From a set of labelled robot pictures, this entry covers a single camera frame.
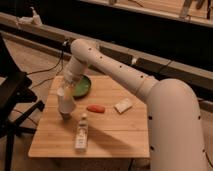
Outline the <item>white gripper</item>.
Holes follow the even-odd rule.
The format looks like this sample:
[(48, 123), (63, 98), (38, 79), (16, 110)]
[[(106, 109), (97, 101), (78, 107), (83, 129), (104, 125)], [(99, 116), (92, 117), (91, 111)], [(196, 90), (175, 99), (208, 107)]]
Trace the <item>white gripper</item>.
[(63, 120), (71, 118), (71, 114), (76, 108), (74, 98), (72, 96), (72, 88), (69, 84), (63, 82), (57, 89), (58, 110), (62, 113)]

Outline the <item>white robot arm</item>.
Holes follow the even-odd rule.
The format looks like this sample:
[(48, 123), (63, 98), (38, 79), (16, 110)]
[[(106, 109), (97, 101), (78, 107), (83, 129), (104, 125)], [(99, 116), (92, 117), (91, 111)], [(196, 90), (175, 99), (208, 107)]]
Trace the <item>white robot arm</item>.
[(95, 41), (76, 39), (58, 89), (58, 110), (75, 109), (72, 89), (93, 65), (147, 105), (151, 171), (207, 171), (201, 112), (192, 88), (179, 79), (157, 80), (99, 51)]

